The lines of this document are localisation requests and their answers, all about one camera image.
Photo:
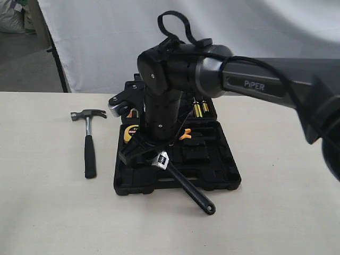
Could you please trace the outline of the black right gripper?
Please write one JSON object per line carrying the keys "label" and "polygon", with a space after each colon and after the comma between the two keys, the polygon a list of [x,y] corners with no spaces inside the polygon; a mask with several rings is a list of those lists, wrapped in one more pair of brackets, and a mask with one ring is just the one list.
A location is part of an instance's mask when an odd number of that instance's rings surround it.
{"label": "black right gripper", "polygon": [[169,140],[153,140],[145,134],[134,134],[130,141],[118,150],[119,159],[125,165],[132,164],[137,157],[143,158],[145,162],[151,162],[169,144]]}

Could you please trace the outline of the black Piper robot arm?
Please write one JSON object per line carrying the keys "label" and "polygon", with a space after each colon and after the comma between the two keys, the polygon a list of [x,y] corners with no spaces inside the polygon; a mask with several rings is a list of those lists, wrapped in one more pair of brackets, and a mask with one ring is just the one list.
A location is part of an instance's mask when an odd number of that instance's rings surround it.
{"label": "black Piper robot arm", "polygon": [[162,150],[179,134],[182,92],[218,98],[225,92],[292,108],[307,143],[322,140],[324,161],[339,177],[339,61],[336,59],[250,58],[234,56],[223,45],[156,46],[137,59],[142,103],[125,95],[118,101],[136,107],[144,121],[120,159]]}

